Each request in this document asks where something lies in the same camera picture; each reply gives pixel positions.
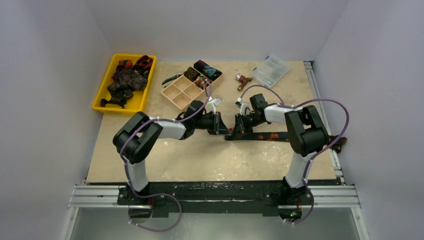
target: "wooden organizer box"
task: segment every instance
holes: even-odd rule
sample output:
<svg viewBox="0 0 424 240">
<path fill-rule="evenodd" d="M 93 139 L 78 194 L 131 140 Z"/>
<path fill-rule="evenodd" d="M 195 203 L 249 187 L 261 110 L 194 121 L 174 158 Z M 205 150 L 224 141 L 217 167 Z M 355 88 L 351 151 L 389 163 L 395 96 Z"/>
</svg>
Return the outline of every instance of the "wooden organizer box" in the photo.
<svg viewBox="0 0 424 240">
<path fill-rule="evenodd" d="M 224 74 L 221 74 L 217 79 L 215 79 L 211 85 L 212 89 L 218 87 L 218 85 L 223 81 Z M 205 90 L 198 87 L 194 82 L 190 81 L 184 75 L 175 79 L 170 85 L 168 85 L 160 93 L 173 103 L 179 110 L 185 110 L 193 100 L 204 101 L 206 99 Z"/>
</svg>

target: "yellow tray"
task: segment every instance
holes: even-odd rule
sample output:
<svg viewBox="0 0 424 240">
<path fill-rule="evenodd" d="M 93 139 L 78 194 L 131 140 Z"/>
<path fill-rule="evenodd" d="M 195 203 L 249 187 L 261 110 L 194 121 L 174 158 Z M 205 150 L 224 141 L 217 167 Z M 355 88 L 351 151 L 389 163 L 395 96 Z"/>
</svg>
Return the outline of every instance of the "yellow tray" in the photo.
<svg viewBox="0 0 424 240">
<path fill-rule="evenodd" d="M 108 113 L 114 113 L 114 114 L 128 114 L 133 115 L 136 112 L 143 111 L 146 102 L 148 93 L 150 90 L 150 86 L 153 79 L 153 72 L 156 68 L 156 56 L 148 55 L 153 59 L 153 64 L 150 68 L 150 73 L 148 75 L 147 79 L 147 86 L 142 91 L 134 91 L 134 96 L 128 100 L 128 102 L 125 104 L 125 108 L 121 108 L 120 106 L 116 104 L 107 104 L 106 107 L 100 106 L 100 100 L 111 99 L 111 94 L 108 91 L 108 86 L 112 83 L 112 75 L 116 72 L 117 65 L 119 61 L 121 60 L 131 60 L 132 64 L 135 64 L 138 59 L 140 59 L 143 55 L 137 55 L 137 54 L 124 54 L 124 53 L 116 53 L 113 55 L 112 60 L 109 63 L 109 67 L 107 67 L 106 74 L 104 75 L 103 81 L 101 82 L 100 88 L 98 89 L 97 95 L 95 96 L 94 102 L 92 104 L 92 108 L 96 111 L 108 114 Z"/>
</svg>

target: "clear plastic box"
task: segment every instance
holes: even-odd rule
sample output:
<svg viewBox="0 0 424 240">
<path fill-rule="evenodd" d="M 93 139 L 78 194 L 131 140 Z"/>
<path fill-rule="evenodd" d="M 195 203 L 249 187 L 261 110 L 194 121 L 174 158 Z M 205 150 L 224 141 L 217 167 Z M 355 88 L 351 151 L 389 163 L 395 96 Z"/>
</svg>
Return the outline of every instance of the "clear plastic box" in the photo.
<svg viewBox="0 0 424 240">
<path fill-rule="evenodd" d="M 269 55 L 265 61 L 252 72 L 252 78 L 259 84 L 272 88 L 292 66 L 274 55 Z"/>
</svg>

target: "gray floor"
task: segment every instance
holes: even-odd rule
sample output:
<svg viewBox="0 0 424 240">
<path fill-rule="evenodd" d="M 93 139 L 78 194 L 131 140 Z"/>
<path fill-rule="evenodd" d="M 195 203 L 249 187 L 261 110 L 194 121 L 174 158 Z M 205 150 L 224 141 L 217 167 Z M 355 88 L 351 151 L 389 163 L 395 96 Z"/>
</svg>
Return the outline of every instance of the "gray floor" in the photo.
<svg viewBox="0 0 424 240">
<path fill-rule="evenodd" d="M 260 214 L 184 213 L 181 222 L 167 232 L 149 232 L 128 224 L 127 209 L 80 209 L 72 240 L 358 240 L 349 208 L 316 208 L 296 226 L 282 224 L 279 217 Z M 148 227 L 163 228 L 177 218 L 149 219 Z"/>
</svg>

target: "wooden tabletop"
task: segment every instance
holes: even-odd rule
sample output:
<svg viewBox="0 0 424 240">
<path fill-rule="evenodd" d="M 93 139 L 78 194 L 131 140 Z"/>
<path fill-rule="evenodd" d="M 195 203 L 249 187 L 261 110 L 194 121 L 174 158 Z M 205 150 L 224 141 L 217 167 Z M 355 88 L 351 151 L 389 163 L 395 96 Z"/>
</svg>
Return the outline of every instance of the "wooden tabletop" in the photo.
<svg viewBox="0 0 424 240">
<path fill-rule="evenodd" d="M 164 79 L 183 73 L 192 62 L 158 62 L 152 79 L 145 113 L 152 117 L 173 119 L 180 113 L 160 91 Z M 235 106 L 240 85 L 235 80 L 238 73 L 250 77 L 260 61 L 208 61 L 223 72 L 224 80 L 213 89 L 212 96 L 221 98 L 217 107 L 228 128 L 234 127 Z M 291 70 L 272 88 L 287 105 L 295 105 L 312 99 L 313 94 L 301 61 L 289 62 Z M 256 84 L 250 82 L 245 88 Z M 266 89 L 251 88 L 243 97 L 262 93 L 266 101 L 277 103 L 278 99 Z M 95 143 L 87 176 L 87 183 L 116 183 L 126 181 L 124 166 L 115 146 L 114 135 L 131 116 L 104 114 Z M 283 124 L 262 124 L 255 132 L 286 131 Z M 287 142 L 272 141 L 225 141 L 223 136 L 208 135 L 205 130 L 196 130 L 186 140 L 158 139 L 146 159 L 149 181 L 254 181 L 281 180 L 289 170 L 293 150 Z M 327 150 L 313 162 L 310 179 L 335 179 L 335 173 Z"/>
</svg>

